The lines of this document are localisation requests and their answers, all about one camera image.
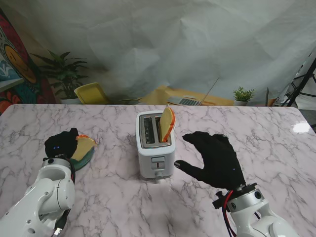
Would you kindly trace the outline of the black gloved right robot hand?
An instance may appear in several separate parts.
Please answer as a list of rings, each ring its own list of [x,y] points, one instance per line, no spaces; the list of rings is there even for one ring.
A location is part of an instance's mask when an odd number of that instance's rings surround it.
[[[196,131],[185,134],[183,139],[201,154],[204,167],[184,160],[175,161],[175,167],[214,188],[230,191],[246,185],[237,154],[226,136]]]

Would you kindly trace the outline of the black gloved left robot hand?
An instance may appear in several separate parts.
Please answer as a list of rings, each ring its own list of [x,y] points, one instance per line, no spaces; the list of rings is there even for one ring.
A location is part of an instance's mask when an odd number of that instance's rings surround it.
[[[49,137],[44,143],[47,157],[54,158],[64,155],[66,158],[71,158],[77,149],[78,141],[76,138],[78,135],[78,130],[71,128],[70,131],[63,131]]]

